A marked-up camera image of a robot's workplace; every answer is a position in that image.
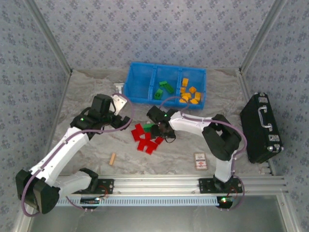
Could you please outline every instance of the green block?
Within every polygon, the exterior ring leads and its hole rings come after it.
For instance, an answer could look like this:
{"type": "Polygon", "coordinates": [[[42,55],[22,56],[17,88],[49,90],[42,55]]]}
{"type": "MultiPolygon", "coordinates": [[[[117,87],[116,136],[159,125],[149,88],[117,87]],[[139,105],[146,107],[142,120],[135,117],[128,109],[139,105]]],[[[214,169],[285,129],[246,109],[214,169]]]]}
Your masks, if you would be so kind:
{"type": "Polygon", "coordinates": [[[145,132],[150,132],[150,128],[155,125],[154,123],[148,123],[143,125],[143,129],[145,132]]]}
{"type": "Polygon", "coordinates": [[[173,87],[170,84],[166,83],[164,85],[164,88],[166,89],[167,92],[174,93],[174,89],[173,89],[173,87]]]}
{"type": "Polygon", "coordinates": [[[160,87],[163,87],[164,85],[166,85],[168,82],[167,81],[161,81],[159,82],[160,87]]]}
{"type": "Polygon", "coordinates": [[[156,100],[160,100],[162,98],[163,95],[163,90],[161,90],[160,88],[156,91],[156,93],[154,94],[154,99],[156,100]]]}

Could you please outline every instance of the yellow block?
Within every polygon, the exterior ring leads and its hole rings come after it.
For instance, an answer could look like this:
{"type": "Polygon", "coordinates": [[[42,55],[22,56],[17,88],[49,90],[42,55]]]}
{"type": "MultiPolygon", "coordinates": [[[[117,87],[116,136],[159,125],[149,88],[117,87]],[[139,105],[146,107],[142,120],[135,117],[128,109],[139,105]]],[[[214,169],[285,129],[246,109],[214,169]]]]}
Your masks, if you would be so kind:
{"type": "Polygon", "coordinates": [[[196,99],[191,99],[190,102],[191,102],[192,104],[198,104],[198,101],[197,101],[196,99]]]}
{"type": "Polygon", "coordinates": [[[195,93],[196,91],[197,91],[197,89],[194,88],[194,87],[189,88],[189,92],[190,92],[190,93],[195,93]]]}
{"type": "Polygon", "coordinates": [[[194,98],[199,102],[201,100],[201,93],[196,92],[194,98]]]}
{"type": "Polygon", "coordinates": [[[189,101],[189,98],[187,96],[183,96],[183,99],[180,99],[179,102],[181,103],[187,103],[184,99],[186,99],[187,101],[189,101]]]}
{"type": "Polygon", "coordinates": [[[188,82],[189,82],[189,79],[188,78],[184,78],[183,79],[183,86],[187,87],[188,86],[188,82]]]}
{"type": "Polygon", "coordinates": [[[191,93],[182,93],[181,96],[182,96],[182,97],[183,97],[183,96],[187,96],[188,99],[192,98],[192,97],[191,97],[191,93]]]}

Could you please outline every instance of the small wooden stick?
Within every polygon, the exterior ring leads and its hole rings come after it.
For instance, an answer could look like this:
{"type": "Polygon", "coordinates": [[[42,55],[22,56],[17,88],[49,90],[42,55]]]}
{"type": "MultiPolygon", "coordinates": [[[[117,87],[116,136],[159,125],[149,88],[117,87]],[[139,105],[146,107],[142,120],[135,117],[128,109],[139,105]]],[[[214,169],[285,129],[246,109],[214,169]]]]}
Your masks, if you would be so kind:
{"type": "Polygon", "coordinates": [[[114,165],[115,159],[116,159],[116,153],[113,153],[110,161],[110,166],[114,165]]]}

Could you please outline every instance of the suitcase handle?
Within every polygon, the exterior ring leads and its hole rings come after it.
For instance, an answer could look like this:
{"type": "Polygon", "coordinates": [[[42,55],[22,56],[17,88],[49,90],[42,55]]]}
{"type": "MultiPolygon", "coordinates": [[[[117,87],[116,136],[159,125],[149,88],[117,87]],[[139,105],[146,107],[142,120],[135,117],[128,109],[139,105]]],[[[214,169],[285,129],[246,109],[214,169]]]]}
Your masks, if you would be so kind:
{"type": "Polygon", "coordinates": [[[263,116],[261,114],[261,110],[264,110],[264,113],[267,113],[267,106],[263,105],[260,108],[258,108],[258,110],[257,110],[257,112],[259,113],[259,118],[260,118],[261,126],[263,128],[269,128],[269,130],[272,131],[272,125],[270,123],[268,125],[264,125],[263,116]]]}

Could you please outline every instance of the black suitcase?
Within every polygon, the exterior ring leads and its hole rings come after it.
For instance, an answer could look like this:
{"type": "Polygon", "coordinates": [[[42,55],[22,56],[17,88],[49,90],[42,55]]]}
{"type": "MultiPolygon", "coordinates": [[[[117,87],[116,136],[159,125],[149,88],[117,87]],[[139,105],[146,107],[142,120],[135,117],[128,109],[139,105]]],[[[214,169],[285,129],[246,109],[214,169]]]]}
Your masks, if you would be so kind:
{"type": "Polygon", "coordinates": [[[251,163],[263,163],[283,151],[268,95],[255,93],[240,113],[251,163]]]}

